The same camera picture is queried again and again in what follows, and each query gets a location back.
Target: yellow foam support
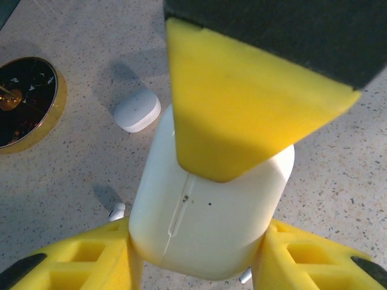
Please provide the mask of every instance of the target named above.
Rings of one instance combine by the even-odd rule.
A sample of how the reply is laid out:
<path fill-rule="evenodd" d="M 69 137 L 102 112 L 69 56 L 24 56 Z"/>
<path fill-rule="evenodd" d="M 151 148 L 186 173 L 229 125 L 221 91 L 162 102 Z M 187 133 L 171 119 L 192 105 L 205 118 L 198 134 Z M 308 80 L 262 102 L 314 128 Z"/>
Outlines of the yellow foam support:
<path fill-rule="evenodd" d="M 47 258 L 12 290 L 138 290 L 143 261 L 132 249 L 128 218 L 62 240 L 33 254 Z"/>
<path fill-rule="evenodd" d="M 166 21 L 177 157 L 230 181 L 343 114 L 359 91 L 179 19 Z"/>
<path fill-rule="evenodd" d="M 272 220 L 252 265 L 254 289 L 383 290 L 352 256 L 366 254 Z"/>

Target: clock face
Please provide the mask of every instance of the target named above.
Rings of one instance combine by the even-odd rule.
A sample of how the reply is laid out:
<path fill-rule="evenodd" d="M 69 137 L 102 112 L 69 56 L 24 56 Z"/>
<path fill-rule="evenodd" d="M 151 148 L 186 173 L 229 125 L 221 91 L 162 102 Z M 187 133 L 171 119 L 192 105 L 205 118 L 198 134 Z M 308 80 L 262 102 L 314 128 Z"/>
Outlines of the clock face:
<path fill-rule="evenodd" d="M 0 149 L 17 143 L 43 122 L 57 93 L 53 67 L 26 57 L 0 68 Z"/>

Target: yellow foam piece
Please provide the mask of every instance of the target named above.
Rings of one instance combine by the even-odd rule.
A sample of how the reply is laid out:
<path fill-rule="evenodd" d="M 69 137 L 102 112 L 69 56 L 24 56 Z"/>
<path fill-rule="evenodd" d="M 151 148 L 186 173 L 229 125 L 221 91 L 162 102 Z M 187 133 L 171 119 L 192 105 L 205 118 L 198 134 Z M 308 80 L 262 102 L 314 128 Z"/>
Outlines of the yellow foam piece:
<path fill-rule="evenodd" d="M 343 114 L 352 87 L 179 19 L 166 21 L 177 158 L 230 181 Z"/>
<path fill-rule="evenodd" d="M 62 240 L 12 290 L 138 290 L 143 261 L 132 249 L 128 218 Z"/>
<path fill-rule="evenodd" d="M 352 256 L 371 258 L 347 246 L 273 219 L 252 265 L 260 290 L 383 290 Z"/>

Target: speckled floor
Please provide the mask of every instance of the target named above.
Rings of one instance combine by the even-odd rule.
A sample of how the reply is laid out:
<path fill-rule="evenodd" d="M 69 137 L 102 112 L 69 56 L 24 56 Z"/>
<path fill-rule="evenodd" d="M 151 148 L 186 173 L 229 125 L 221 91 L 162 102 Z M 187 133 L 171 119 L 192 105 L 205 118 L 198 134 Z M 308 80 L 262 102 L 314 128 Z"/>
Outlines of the speckled floor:
<path fill-rule="evenodd" d="M 60 122 L 31 149 L 0 155 L 0 271 L 36 248 L 107 222 L 134 201 L 157 122 L 129 135 L 111 112 L 147 87 L 171 102 L 161 0 L 22 0 L 0 31 L 0 65 L 39 56 L 65 75 Z M 275 217 L 387 267 L 387 71 L 349 113 L 297 143 Z M 146 265 L 143 289 L 252 289 Z"/>

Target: yellow foam leg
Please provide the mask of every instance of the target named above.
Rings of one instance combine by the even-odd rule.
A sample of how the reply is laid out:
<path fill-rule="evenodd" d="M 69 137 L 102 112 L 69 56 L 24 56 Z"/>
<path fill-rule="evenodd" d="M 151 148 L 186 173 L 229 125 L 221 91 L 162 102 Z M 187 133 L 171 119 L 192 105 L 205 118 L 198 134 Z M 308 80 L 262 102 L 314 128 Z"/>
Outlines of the yellow foam leg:
<path fill-rule="evenodd" d="M 260 290 L 383 290 L 352 260 L 366 254 L 272 220 L 252 265 Z"/>
<path fill-rule="evenodd" d="M 36 251 L 38 266 L 12 290 L 138 290 L 143 261 L 133 251 L 128 218 Z"/>
<path fill-rule="evenodd" d="M 166 21 L 177 157 L 230 181 L 343 114 L 352 87 L 179 19 Z"/>

